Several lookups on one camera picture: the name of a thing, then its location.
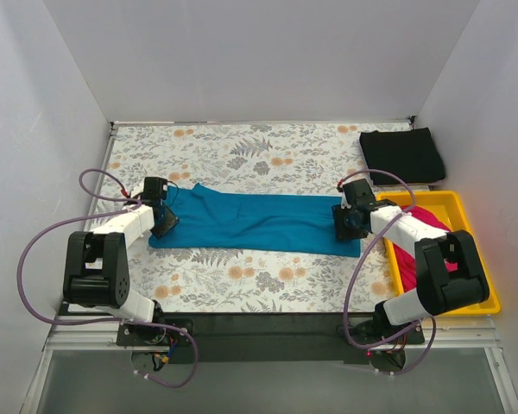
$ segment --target white wall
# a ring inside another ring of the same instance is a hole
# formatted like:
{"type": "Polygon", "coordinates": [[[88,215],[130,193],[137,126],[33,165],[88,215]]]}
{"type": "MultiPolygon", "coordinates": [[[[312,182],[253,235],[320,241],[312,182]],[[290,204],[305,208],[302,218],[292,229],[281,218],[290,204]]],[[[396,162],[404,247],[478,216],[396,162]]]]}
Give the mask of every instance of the white wall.
{"type": "Polygon", "coordinates": [[[482,0],[420,123],[433,132],[496,282],[496,318],[518,393],[518,1],[482,0]]]}
{"type": "MultiPolygon", "coordinates": [[[[17,296],[19,254],[37,230],[87,211],[78,173],[100,164],[108,128],[44,3],[0,0],[0,412],[20,410],[49,330],[17,296]]],[[[74,229],[28,259],[29,298],[49,317],[74,229]]]]}
{"type": "Polygon", "coordinates": [[[479,0],[45,0],[110,121],[400,118],[479,0]]]}

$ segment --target pink fabric in bin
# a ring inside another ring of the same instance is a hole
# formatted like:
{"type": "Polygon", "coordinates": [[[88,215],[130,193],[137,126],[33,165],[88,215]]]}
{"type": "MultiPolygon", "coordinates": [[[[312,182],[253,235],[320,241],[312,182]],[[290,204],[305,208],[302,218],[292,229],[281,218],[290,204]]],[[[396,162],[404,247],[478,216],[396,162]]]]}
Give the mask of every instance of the pink fabric in bin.
{"type": "MultiPolygon", "coordinates": [[[[430,211],[425,210],[421,207],[414,207],[410,213],[414,218],[418,218],[421,222],[429,224],[438,229],[450,231],[438,218],[430,211]]],[[[401,282],[403,289],[408,292],[416,287],[416,261],[413,256],[407,253],[402,248],[394,245],[395,258],[397,259],[397,266],[399,267],[399,273],[401,274],[401,282]]],[[[456,263],[447,263],[447,271],[451,272],[457,270],[456,263]]]]}

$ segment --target yellow plastic tray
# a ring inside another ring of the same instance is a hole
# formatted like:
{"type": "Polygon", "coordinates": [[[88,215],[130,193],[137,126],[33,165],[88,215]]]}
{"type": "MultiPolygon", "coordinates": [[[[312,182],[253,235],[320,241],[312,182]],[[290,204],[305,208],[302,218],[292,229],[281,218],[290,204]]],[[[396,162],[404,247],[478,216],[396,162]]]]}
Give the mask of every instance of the yellow plastic tray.
{"type": "MultiPolygon", "coordinates": [[[[453,231],[466,230],[474,236],[470,223],[464,213],[463,205],[455,191],[421,191],[416,192],[415,195],[417,205],[432,212],[438,220],[440,220],[449,229],[453,231]]],[[[408,192],[381,192],[378,194],[377,198],[378,200],[386,198],[401,207],[411,204],[411,197],[408,192]]],[[[404,293],[404,290],[401,282],[401,274],[399,273],[399,267],[397,266],[397,259],[395,258],[394,244],[387,239],[384,239],[384,244],[386,245],[386,250],[388,252],[389,270],[394,281],[396,290],[395,294],[399,296],[404,293]]],[[[493,282],[491,281],[490,274],[487,271],[487,267],[485,266],[485,262],[483,261],[481,254],[480,259],[482,261],[483,270],[485,271],[487,283],[490,286],[489,299],[481,304],[473,304],[461,309],[452,310],[451,312],[447,312],[446,315],[488,315],[498,313],[501,310],[501,304],[499,304],[495,287],[493,286],[493,282]]]]}

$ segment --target floral tablecloth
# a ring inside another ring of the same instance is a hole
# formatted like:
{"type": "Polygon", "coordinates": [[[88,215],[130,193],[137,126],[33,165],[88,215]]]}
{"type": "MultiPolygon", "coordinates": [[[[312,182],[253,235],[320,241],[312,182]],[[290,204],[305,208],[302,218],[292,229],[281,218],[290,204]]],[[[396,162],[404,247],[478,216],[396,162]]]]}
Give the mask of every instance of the floral tablecloth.
{"type": "MultiPolygon", "coordinates": [[[[201,183],[223,192],[337,196],[338,180],[364,167],[361,131],[407,129],[406,123],[123,126],[107,170],[127,189],[152,175],[181,188],[201,183]]],[[[119,190],[105,179],[101,194],[118,197],[119,190]]],[[[100,201],[96,212],[115,208],[100,201]]],[[[370,240],[362,240],[362,249],[370,240]]],[[[165,311],[341,311],[356,264],[357,258],[320,254],[154,249],[146,238],[129,250],[132,286],[165,311]]],[[[363,266],[351,309],[372,311],[392,295],[380,243],[363,266]]]]}

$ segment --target blue cloth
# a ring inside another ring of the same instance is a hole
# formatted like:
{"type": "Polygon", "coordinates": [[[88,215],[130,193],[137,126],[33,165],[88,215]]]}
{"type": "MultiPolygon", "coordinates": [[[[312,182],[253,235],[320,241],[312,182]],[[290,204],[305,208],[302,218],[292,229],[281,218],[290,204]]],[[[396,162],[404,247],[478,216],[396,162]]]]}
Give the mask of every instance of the blue cloth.
{"type": "Polygon", "coordinates": [[[358,257],[359,240],[336,241],[332,206],[340,197],[226,194],[200,184],[169,188],[180,223],[152,248],[250,248],[358,257]]]}

